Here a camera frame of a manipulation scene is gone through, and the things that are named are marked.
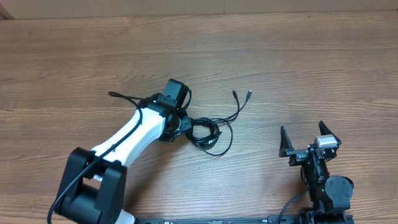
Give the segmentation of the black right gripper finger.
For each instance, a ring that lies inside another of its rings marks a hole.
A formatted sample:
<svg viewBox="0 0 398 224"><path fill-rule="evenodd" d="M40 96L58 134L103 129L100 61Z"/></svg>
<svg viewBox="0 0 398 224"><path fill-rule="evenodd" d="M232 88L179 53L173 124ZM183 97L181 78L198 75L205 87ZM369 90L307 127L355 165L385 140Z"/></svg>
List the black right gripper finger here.
<svg viewBox="0 0 398 224"><path fill-rule="evenodd" d="M318 127L319 127L319 129L320 129L320 134L321 134L322 136L324 136L324 135L333 135L333 137L334 137L334 138L336 139L336 141L337 141L337 145L340 145L340 144L341 144L341 140L340 140L332 131L330 131L330 130L327 128L326 124L325 124L323 121L319 121Z"/></svg>
<svg viewBox="0 0 398 224"><path fill-rule="evenodd" d="M280 149L279 149L279 157L287 157L290 154L290 151L294 150L294 147L290 141L290 138L287 135L287 131L284 126L280 127Z"/></svg>

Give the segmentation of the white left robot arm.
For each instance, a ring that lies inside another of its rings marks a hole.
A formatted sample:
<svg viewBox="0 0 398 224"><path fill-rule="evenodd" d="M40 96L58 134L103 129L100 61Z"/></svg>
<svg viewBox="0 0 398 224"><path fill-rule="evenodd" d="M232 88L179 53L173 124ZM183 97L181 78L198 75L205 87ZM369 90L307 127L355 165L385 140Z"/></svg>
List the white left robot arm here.
<svg viewBox="0 0 398 224"><path fill-rule="evenodd" d="M184 110L148 106L92 150L77 147L68 157L47 221L57 213L76 223L137 223L123 210L128 168L152 141L172 141L191 128Z"/></svg>

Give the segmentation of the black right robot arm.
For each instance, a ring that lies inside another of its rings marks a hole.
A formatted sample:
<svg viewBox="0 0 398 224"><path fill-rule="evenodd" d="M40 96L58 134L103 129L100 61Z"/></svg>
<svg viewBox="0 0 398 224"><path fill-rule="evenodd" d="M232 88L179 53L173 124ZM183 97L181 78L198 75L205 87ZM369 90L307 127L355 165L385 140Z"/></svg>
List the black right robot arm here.
<svg viewBox="0 0 398 224"><path fill-rule="evenodd" d="M354 183L345 176L330 175L326 163L336 157L341 140L323 121L318 123L320 135L305 149L294 149L287 131L280 128L280 157L289 158L289 166L299 166L306 189L291 198L280 211L278 223L354 223L347 215L353 195ZM309 194L311 206L301 208L298 215L285 215L286 209L304 194Z"/></svg>

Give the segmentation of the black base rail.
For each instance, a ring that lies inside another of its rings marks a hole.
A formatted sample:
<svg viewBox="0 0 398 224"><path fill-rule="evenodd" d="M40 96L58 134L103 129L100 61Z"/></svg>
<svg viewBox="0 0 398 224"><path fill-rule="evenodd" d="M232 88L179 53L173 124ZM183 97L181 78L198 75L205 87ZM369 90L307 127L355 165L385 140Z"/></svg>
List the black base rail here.
<svg viewBox="0 0 398 224"><path fill-rule="evenodd" d="M319 223L319 224L354 224L352 215L345 217L326 217L315 215L310 221L309 218L303 218L300 215L282 215L279 219L278 215L269 215L266 218L204 218L204 219L176 219L165 220L163 218L137 218L137 224L304 224L304 223Z"/></svg>

